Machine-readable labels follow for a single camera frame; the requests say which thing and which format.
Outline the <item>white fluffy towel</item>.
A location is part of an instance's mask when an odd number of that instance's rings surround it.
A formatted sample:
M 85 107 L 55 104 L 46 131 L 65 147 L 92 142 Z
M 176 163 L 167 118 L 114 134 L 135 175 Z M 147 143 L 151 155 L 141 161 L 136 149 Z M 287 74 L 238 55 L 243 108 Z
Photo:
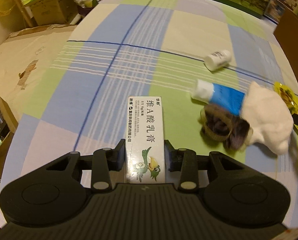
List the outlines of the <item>white fluffy towel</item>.
M 250 124 L 247 145 L 263 144 L 276 155 L 288 152 L 293 118 L 276 92 L 253 81 L 244 97 L 240 117 Z

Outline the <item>white pill bottle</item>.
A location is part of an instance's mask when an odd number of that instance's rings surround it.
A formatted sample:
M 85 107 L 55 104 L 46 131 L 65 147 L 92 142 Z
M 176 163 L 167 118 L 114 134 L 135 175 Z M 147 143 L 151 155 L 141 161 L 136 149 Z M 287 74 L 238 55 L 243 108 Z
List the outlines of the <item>white pill bottle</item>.
M 228 50 L 215 51 L 204 58 L 206 68 L 211 71 L 217 71 L 230 64 L 232 54 Z

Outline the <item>checkered bed sheet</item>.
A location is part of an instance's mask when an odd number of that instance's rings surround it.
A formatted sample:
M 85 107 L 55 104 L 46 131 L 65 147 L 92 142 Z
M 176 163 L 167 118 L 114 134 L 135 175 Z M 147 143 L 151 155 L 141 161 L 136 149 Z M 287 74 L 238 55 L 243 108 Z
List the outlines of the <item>checkered bed sheet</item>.
M 223 151 L 200 136 L 197 79 L 246 92 L 276 81 L 298 95 L 274 26 L 210 0 L 103 0 L 73 31 L 21 117 L 1 185 L 77 150 L 88 155 L 125 136 L 129 96 L 159 96 L 164 136 L 198 154 Z M 229 65 L 211 72 L 219 50 Z

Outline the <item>yellow snack packet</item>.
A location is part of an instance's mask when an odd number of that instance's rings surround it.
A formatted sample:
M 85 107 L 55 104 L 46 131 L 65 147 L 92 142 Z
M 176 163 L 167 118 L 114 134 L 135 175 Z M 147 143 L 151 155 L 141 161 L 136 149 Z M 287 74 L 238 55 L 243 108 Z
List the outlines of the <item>yellow snack packet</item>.
M 285 102 L 291 115 L 298 114 L 298 97 L 294 94 L 292 89 L 280 82 L 275 82 L 273 88 Z

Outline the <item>blue white hand cream tube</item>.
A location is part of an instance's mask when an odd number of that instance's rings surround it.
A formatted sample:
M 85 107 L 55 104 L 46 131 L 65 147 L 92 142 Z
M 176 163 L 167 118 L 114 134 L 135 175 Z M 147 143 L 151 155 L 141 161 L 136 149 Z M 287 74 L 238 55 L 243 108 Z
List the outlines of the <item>blue white hand cream tube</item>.
M 191 97 L 205 103 L 213 103 L 238 116 L 242 109 L 245 93 L 231 87 L 198 79 Z

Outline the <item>plain cardboard box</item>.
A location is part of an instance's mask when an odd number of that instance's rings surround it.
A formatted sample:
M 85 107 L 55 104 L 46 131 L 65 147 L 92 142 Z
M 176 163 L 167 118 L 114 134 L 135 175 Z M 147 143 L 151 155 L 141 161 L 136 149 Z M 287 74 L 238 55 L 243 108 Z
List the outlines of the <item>plain cardboard box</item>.
M 37 25 L 69 24 L 77 14 L 73 0 L 41 0 L 29 8 Z

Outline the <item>beige dog print blanket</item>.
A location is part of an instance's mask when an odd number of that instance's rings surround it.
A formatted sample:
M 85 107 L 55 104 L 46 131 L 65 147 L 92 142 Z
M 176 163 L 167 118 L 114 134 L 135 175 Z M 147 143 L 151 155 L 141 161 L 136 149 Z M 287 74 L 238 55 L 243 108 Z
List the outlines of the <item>beige dog print blanket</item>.
M 0 45 L 0 96 L 16 120 L 75 28 L 63 24 L 28 28 L 11 33 Z

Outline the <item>dark brown velvet scrunchie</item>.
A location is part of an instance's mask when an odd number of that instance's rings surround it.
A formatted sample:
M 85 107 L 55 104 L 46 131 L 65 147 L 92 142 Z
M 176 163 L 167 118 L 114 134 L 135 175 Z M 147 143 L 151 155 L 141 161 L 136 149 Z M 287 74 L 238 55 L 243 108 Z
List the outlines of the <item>dark brown velvet scrunchie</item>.
M 253 135 L 249 122 L 213 103 L 205 105 L 201 110 L 200 120 L 201 133 L 213 141 L 223 143 L 229 151 L 246 148 Z

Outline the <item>white ointment box green bird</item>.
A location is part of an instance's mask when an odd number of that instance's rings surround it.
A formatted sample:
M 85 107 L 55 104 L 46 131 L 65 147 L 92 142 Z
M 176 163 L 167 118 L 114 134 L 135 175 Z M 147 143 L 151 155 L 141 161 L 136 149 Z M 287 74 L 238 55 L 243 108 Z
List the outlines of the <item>white ointment box green bird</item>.
M 127 105 L 126 181 L 165 183 L 161 97 L 130 96 Z

